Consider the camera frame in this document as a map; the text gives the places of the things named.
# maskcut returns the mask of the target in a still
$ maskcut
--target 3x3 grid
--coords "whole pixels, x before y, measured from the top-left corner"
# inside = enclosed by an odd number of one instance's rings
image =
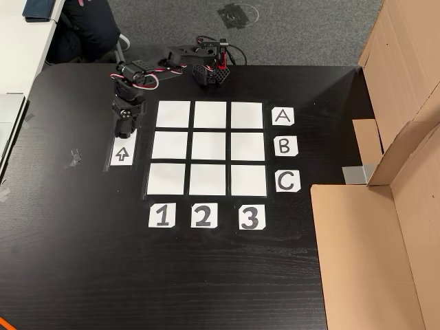
[[[146,194],[266,197],[263,105],[160,101]]]

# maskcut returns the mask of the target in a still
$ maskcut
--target laptop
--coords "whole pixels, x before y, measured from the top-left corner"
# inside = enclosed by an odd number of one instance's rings
[[[0,178],[25,109],[23,94],[0,94]]]

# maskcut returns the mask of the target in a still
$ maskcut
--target white desk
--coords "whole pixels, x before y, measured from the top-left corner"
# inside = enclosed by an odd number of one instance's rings
[[[29,96],[43,68],[64,1],[56,0],[51,21],[27,23],[22,16],[25,0],[0,0],[0,94]]]

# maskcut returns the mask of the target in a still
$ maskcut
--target white paper square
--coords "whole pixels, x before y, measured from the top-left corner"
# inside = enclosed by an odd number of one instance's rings
[[[264,133],[231,133],[231,160],[265,160]]]
[[[275,156],[294,157],[298,154],[296,136],[277,136],[274,138]]]
[[[275,172],[275,186],[278,193],[297,193],[301,189],[299,170],[278,170]]]
[[[216,228],[218,211],[217,203],[194,204],[191,212],[191,228]]]
[[[190,101],[159,101],[156,127],[188,128]]]
[[[192,164],[190,195],[226,195],[226,165]]]
[[[266,227],[266,211],[264,204],[243,205],[239,209],[239,229],[262,230]]]
[[[185,164],[152,163],[148,174],[148,195],[183,195]]]
[[[261,103],[232,102],[231,128],[262,129],[263,105]]]
[[[150,208],[148,226],[152,228],[171,228],[176,224],[176,203],[159,203]]]
[[[232,196],[267,196],[266,166],[231,165]]]
[[[153,159],[175,159],[186,158],[186,147],[188,132],[158,132],[154,135]]]
[[[111,166],[133,165],[137,136],[138,130],[135,130],[128,139],[115,137],[113,141],[113,150],[111,151]]]
[[[272,125],[291,126],[295,123],[294,108],[274,107],[272,109]]]
[[[196,129],[225,129],[226,102],[197,101],[195,103],[194,127]]]
[[[194,160],[225,160],[226,133],[194,132],[191,158]]]

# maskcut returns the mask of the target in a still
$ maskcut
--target dark wooden tabletop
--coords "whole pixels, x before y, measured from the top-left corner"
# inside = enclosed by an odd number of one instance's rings
[[[222,89],[202,89],[188,72],[146,93],[153,105],[295,108],[294,126],[267,133],[298,136],[298,157],[271,166],[294,165],[302,189],[268,198],[259,231],[239,230],[230,200],[212,230],[190,228],[185,203],[174,228],[148,227],[147,124],[136,166],[103,172],[112,71],[57,65],[36,79],[34,117],[1,179],[10,194],[0,203],[0,317],[20,330],[326,329],[309,187],[343,184],[341,167],[361,164],[351,120],[373,117],[362,70],[237,66]],[[82,160],[71,167],[74,149]]]

